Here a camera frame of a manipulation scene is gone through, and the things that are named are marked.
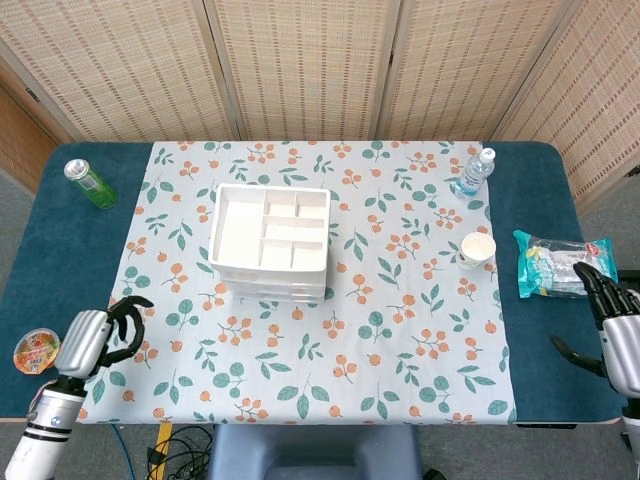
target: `bottle cap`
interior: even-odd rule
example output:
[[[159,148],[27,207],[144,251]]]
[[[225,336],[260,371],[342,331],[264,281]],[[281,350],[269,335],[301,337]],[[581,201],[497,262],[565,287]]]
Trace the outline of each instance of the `bottle cap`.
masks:
[[[482,163],[491,163],[493,162],[493,159],[496,158],[496,152],[493,148],[483,148],[478,155],[478,158]]]
[[[69,180],[78,180],[89,171],[89,163],[81,158],[70,160],[64,166],[64,176]]]

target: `yellow table leg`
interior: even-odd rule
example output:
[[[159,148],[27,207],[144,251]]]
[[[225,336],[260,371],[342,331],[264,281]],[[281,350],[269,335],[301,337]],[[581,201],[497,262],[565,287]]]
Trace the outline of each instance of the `yellow table leg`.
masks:
[[[167,440],[171,436],[171,430],[173,429],[173,425],[171,423],[161,423],[160,429],[158,430],[158,438],[156,439],[156,450],[160,453],[168,455],[169,453],[169,442]],[[152,474],[149,477],[149,480],[163,480],[164,479],[164,462],[158,465],[157,468],[154,467],[152,470]]]

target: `plastic bottle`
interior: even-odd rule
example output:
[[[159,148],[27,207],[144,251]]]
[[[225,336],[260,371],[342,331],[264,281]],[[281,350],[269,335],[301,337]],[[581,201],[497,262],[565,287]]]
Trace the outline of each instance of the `plastic bottle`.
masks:
[[[71,180],[96,206],[111,208],[118,194],[90,166],[89,162],[77,158],[64,167],[64,175]]]
[[[453,183],[455,194],[458,197],[472,197],[485,179],[493,173],[496,152],[492,148],[483,148],[480,153],[472,156],[467,162],[464,171]]]

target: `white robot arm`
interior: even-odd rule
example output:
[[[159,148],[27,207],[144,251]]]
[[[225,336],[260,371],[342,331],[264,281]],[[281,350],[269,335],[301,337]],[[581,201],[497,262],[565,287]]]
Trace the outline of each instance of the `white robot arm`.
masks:
[[[602,360],[574,352],[558,337],[552,336],[551,341],[571,363],[608,378],[611,387],[627,397],[622,419],[640,473],[640,295],[621,288],[586,263],[573,268],[589,296]]]
[[[84,385],[100,367],[108,367],[132,357],[144,338],[142,317],[136,308],[153,306],[144,297],[120,300],[109,310],[78,313],[64,338],[56,359],[60,377],[46,385],[32,402],[27,427],[5,471],[6,480],[50,480],[62,451],[71,436],[87,394]],[[129,345],[108,353],[107,342],[115,324],[122,341],[127,334],[127,316],[133,320],[135,335]]]

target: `white plastic organizer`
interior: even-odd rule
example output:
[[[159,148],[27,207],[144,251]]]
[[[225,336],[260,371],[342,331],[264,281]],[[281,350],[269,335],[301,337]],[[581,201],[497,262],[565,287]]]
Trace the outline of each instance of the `white plastic organizer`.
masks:
[[[221,184],[209,262],[236,295],[324,300],[329,190]]]

